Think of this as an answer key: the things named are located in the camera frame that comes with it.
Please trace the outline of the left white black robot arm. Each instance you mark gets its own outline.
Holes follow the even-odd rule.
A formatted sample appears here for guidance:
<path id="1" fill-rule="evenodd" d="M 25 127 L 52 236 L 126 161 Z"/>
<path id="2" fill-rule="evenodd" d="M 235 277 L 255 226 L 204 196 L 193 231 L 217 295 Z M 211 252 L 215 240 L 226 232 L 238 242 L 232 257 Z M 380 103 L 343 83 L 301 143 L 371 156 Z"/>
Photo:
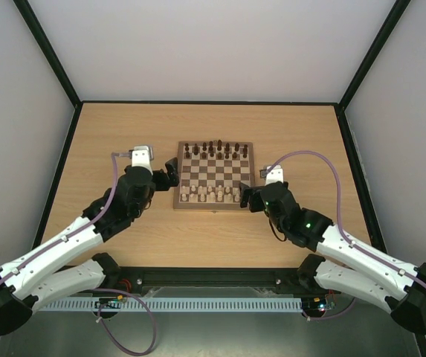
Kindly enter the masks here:
<path id="1" fill-rule="evenodd" d="M 14 332 L 54 300 L 114 285 L 120 269 L 108 254 L 97 254 L 74 268 L 63 267 L 129 228 L 151 204 L 155 192 L 178 186 L 177 158 L 153 170 L 147 151 L 132 152 L 130 157 L 125 173 L 114 170 L 112 187 L 67 228 L 0 266 L 0 335 Z"/>

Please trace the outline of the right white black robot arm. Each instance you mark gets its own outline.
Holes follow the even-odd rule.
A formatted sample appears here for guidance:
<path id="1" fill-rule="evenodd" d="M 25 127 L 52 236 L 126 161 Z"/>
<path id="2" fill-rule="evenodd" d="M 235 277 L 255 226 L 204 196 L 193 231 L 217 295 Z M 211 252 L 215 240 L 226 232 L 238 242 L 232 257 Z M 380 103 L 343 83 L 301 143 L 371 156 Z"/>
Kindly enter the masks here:
<path id="1" fill-rule="evenodd" d="M 416 267 L 397 260 L 347 234 L 329 217 L 301 208 L 285 182 L 241 184 L 239 201 L 252 213 L 262 211 L 285 240 L 310 250 L 297 271 L 305 290 L 344 292 L 383 309 L 406 330 L 426 334 L 426 263 Z"/>

